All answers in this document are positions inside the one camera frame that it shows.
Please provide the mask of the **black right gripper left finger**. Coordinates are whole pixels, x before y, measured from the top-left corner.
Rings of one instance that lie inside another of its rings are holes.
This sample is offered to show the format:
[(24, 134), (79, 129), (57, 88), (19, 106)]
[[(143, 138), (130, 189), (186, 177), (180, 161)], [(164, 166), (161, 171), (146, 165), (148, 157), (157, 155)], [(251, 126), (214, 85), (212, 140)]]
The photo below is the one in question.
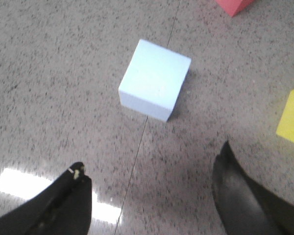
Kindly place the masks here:
[(86, 235), (92, 217), (92, 180), (72, 164), (34, 198), (0, 217), (0, 235)]

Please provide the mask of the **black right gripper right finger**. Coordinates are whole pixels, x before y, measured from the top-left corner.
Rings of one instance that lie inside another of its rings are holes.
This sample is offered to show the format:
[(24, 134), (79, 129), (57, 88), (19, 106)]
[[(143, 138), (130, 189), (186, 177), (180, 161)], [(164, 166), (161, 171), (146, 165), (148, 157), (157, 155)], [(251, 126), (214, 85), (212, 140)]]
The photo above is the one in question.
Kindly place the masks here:
[(228, 141), (213, 164), (212, 194), (228, 235), (294, 235), (294, 205), (251, 179)]

